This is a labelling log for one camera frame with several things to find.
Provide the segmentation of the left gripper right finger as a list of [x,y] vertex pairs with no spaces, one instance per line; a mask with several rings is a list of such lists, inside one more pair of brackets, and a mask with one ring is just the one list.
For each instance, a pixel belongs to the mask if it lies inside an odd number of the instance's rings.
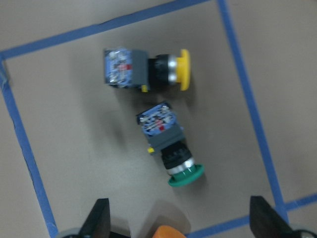
[[256,238],[290,238],[293,230],[262,196],[250,198],[249,224]]

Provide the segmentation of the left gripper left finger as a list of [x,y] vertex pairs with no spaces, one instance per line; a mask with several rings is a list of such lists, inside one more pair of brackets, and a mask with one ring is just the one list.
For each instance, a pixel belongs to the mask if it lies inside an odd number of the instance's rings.
[[80,238],[108,238],[110,236],[109,199],[97,199],[79,231]]

